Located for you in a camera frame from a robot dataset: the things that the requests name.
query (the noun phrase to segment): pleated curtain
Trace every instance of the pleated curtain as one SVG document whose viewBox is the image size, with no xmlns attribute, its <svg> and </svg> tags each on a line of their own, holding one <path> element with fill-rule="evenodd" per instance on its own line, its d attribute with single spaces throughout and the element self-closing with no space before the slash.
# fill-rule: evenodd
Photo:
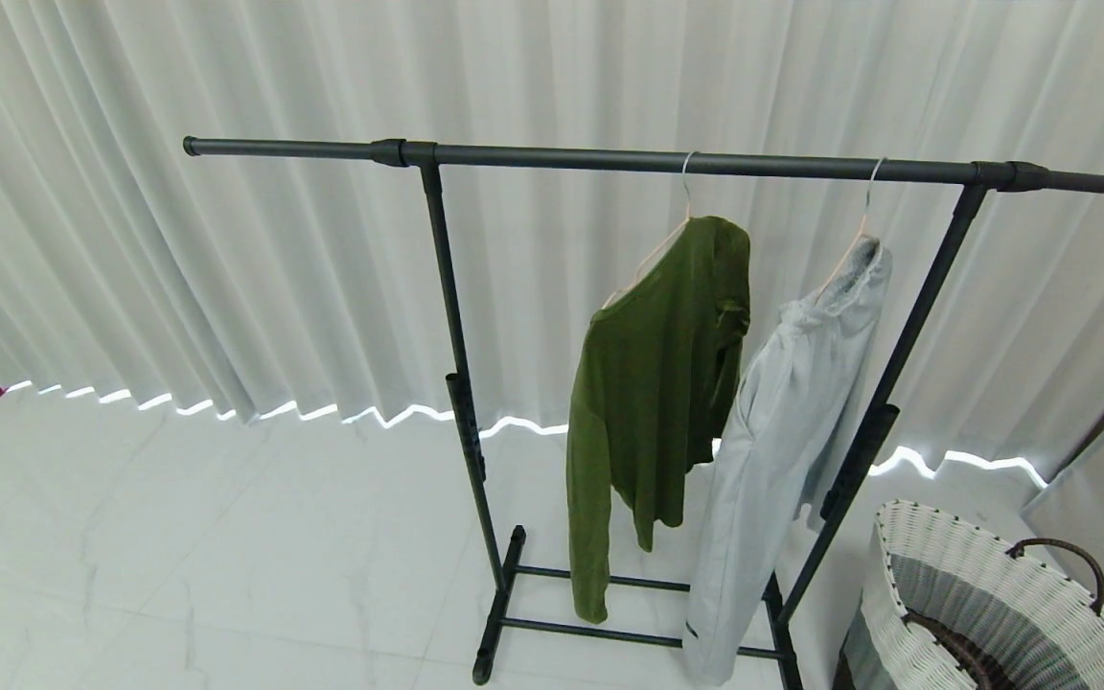
<svg viewBox="0 0 1104 690">
<path fill-rule="evenodd" d="M 446 411 L 417 173 L 190 158 L 185 135 L 1104 173 L 1104 1 L 0 3 L 0 381 L 242 420 Z M 588 319 L 682 220 L 680 180 L 443 174 L 481 424 L 563 424 Z M 867 184 L 687 182 L 694 214 L 752 235 L 753 353 L 827 278 Z M 869 394 L 958 192 L 873 185 L 895 270 Z M 894 401 L 893 442 L 928 463 L 1070 457 L 1104 415 L 1104 198 L 987 200 Z"/>
</svg>

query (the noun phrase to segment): green long-sleeve top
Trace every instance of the green long-sleeve top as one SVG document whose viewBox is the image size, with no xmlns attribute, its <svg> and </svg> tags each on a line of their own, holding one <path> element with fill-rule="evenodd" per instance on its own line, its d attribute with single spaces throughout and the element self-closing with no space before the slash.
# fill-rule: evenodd
<svg viewBox="0 0 1104 690">
<path fill-rule="evenodd" d="M 749 235 L 689 220 L 654 269 L 591 319 L 570 399 L 565 480 L 577 615 L 607 617 L 611 490 L 654 548 L 654 520 L 683 521 L 684 476 L 713 459 L 749 330 Z"/>
</svg>

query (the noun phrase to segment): clothes rack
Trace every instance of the clothes rack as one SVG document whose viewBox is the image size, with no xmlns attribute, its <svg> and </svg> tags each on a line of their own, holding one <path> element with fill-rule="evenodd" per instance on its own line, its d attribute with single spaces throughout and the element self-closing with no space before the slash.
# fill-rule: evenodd
<svg viewBox="0 0 1104 690">
<path fill-rule="evenodd" d="M 957 184 L 963 188 L 956 200 L 952 222 L 934 255 L 920 288 L 911 314 L 898 337 L 889 363 L 880 376 L 875 392 L 856 429 L 850 447 L 846 452 L 837 479 L 820 506 L 825 519 L 822 530 L 811 545 L 811 551 L 798 573 L 786 598 L 781 595 L 778 580 L 771 577 L 764 593 L 767 617 L 773 633 L 774 648 L 741 647 L 741 656 L 776 659 L 781 678 L 786 690 L 803 690 L 800 672 L 795 656 L 789 620 L 795 614 L 811 577 L 820 567 L 825 551 L 837 535 L 841 520 L 850 510 L 863 477 L 868 475 L 878 452 L 889 436 L 890 428 L 898 420 L 899 408 L 890 403 L 893 385 L 898 383 L 905 362 L 911 357 L 914 342 L 923 330 L 927 315 L 938 296 L 948 269 L 956 258 L 969 224 L 974 222 L 978 209 L 988 192 L 1032 192 L 1039 189 L 1057 189 L 1068 192 L 1104 193 L 1104 176 L 1052 171 L 1034 163 L 1026 162 L 927 162 L 885 160 L 877 167 L 874 158 L 822 158 L 797 156 L 747 156 L 729 153 L 693 153 L 687 163 L 687 153 L 657 151 L 611 151 L 611 149 L 531 149 L 509 148 L 509 146 L 455 146 L 432 141 L 407 141 L 385 139 L 373 142 L 332 141 L 279 141 L 242 139 L 195 139 L 187 136 L 183 148 L 190 156 L 269 156 L 285 158 L 346 158 L 346 160 L 372 160 L 393 167 L 417 167 L 424 180 L 425 199 L 428 202 L 429 223 L 433 230 L 433 247 L 437 253 L 437 267 L 442 280 L 442 297 L 446 302 L 450 346 L 454 350 L 455 371 L 446 376 L 454 421 L 459 433 L 463 457 L 468 469 L 468 479 L 475 497 L 479 527 L 490 564 L 491 577 L 496 586 L 493 603 L 488 613 L 482 638 L 479 641 L 473 678 L 478 686 L 485 684 L 491 676 L 491 666 L 497 654 L 497 645 L 505 628 L 539 629 L 625 643 L 645 643 L 679 647 L 675 637 L 645 635 L 638 633 L 613 631 L 612 629 L 587 628 L 583 625 L 563 625 L 548 620 L 529 620 L 507 614 L 510 593 L 518 575 L 538 577 L 569 577 L 565 570 L 530 566 L 521 563 L 522 546 L 527 542 L 527 530 L 518 524 L 509 538 L 505 559 L 500 555 L 497 537 L 488 511 L 488 495 L 485 489 L 485 458 L 479 446 L 479 428 L 476 423 L 475 403 L 471 392 L 471 375 L 468 370 L 468 350 L 463 333 L 463 317 L 459 297 L 454 279 L 454 262 L 450 257 L 446 206 L 442 199 L 440 166 L 490 166 L 517 167 L 517 169 L 561 169 L 593 171 L 661 171 L 661 173 L 726 174 L 750 177 L 792 177 L 819 179 L 867 180 L 875 173 L 884 182 L 911 182 Z M 644 588 L 687 592 L 688 585 L 679 582 L 644 580 L 644 577 L 612 576 L 611 584 L 644 586 Z"/>
</svg>

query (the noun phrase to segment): clothes hanger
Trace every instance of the clothes hanger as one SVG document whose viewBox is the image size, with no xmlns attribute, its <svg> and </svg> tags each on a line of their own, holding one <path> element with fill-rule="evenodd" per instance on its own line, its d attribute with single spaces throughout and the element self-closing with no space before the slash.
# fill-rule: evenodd
<svg viewBox="0 0 1104 690">
<path fill-rule="evenodd" d="M 641 258 L 641 263 L 636 266 L 636 275 L 633 276 L 633 283 L 629 284 L 629 287 L 617 289 L 616 293 L 613 293 L 613 296 L 608 297 L 607 301 L 604 301 L 604 307 L 605 308 L 608 305 L 611 305 L 611 302 L 613 302 L 614 300 L 616 300 L 616 297 L 622 296 L 622 294 L 625 294 L 625 293 L 629 291 L 629 289 L 633 289 L 633 287 L 635 287 L 636 284 L 640 283 L 643 272 L 645 270 L 645 266 L 650 262 L 650 258 L 655 258 L 658 254 L 660 254 L 662 252 L 662 248 L 665 248 L 666 245 L 671 240 L 675 240 L 676 236 L 679 236 L 679 233 L 684 230 L 684 226 L 687 226 L 689 220 L 692 220 L 692 217 L 693 217 L 693 193 L 691 191 L 689 191 L 689 189 L 688 189 L 688 161 L 692 160 L 693 153 L 696 153 L 696 152 L 697 151 L 689 151 L 688 155 L 684 156 L 684 164 L 679 167 L 679 183 L 682 184 L 683 188 L 684 188 L 684 220 L 683 220 L 683 222 L 681 222 L 679 224 L 679 226 L 676 226 L 676 229 L 672 230 L 670 233 L 667 233 L 667 236 L 664 236 L 662 242 L 660 242 L 658 244 L 658 246 L 656 248 L 654 248 L 654 251 L 651 251 L 649 254 L 645 255 L 645 258 Z"/>
<path fill-rule="evenodd" d="M 820 295 L 825 293 L 825 288 L 832 283 L 834 278 L 838 278 L 838 272 L 841 270 L 841 266 L 846 263 L 846 257 L 849 257 L 850 252 L 853 252 L 854 245 L 859 244 L 859 238 L 862 236 L 863 230 L 868 227 L 868 211 L 871 210 L 871 188 L 875 187 L 875 173 L 880 171 L 880 166 L 889 160 L 887 157 L 881 157 L 880 160 L 875 161 L 875 168 L 871 171 L 871 178 L 868 179 L 868 199 L 863 201 L 862 206 L 862 220 L 859 221 L 859 232 L 854 233 L 854 240 L 850 241 L 849 247 L 846 247 L 846 252 L 841 253 L 841 258 L 838 258 L 838 265 L 832 267 L 832 273 L 829 274 L 829 278 L 825 279 L 825 283 L 816 289 L 816 298 L 811 300 L 811 305 L 816 305 L 820 300 Z"/>
</svg>

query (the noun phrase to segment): floor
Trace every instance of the floor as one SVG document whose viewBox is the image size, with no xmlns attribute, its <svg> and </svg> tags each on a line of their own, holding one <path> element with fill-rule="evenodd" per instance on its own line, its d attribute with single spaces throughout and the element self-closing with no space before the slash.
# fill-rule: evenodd
<svg viewBox="0 0 1104 690">
<path fill-rule="evenodd" d="M 502 545 L 521 521 L 524 563 L 564 567 L 564 436 L 507 428 L 484 443 Z M 687 523 L 660 528 L 654 554 L 614 511 L 614 572 L 687 581 L 708 473 L 689 476 Z M 794 619 L 806 687 L 829 686 L 878 503 L 916 498 L 1016 538 L 1029 490 L 1020 471 L 963 464 L 868 480 Z M 809 545 L 796 524 L 784 588 Z M 0 689 L 473 687 L 490 601 L 453 424 L 285 414 L 246 427 L 33 389 L 0 401 Z M 613 586 L 607 626 L 678 635 L 683 607 Z M 544 577 L 521 577 L 510 612 L 577 623 L 569 586 Z M 757 620 L 747 641 L 766 646 Z M 692 682 L 679 650 L 508 629 L 490 686 Z M 728 687 L 781 687 L 776 664 L 741 658 Z"/>
</svg>

